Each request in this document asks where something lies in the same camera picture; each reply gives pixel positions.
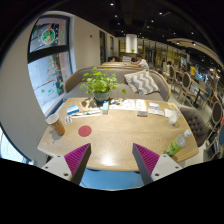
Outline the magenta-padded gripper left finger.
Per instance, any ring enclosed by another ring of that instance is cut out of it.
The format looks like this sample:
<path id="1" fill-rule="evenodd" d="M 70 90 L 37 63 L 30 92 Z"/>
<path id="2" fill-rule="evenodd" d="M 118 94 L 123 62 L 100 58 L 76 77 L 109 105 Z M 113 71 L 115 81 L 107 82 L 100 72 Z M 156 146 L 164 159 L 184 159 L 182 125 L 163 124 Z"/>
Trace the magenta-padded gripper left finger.
<path id="1" fill-rule="evenodd" d="M 91 144 L 85 144 L 66 155 L 56 155 L 42 169 L 79 185 L 91 155 Z"/>

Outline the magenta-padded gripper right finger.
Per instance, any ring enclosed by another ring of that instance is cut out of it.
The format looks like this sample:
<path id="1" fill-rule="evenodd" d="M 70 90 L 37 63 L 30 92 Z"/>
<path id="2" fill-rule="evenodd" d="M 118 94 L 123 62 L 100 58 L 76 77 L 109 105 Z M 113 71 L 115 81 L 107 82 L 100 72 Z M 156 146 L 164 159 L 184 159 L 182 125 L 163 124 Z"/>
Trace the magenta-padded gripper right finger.
<path id="1" fill-rule="evenodd" d="M 145 185 L 182 169 L 170 156 L 158 155 L 136 143 L 133 144 L 132 154 Z"/>

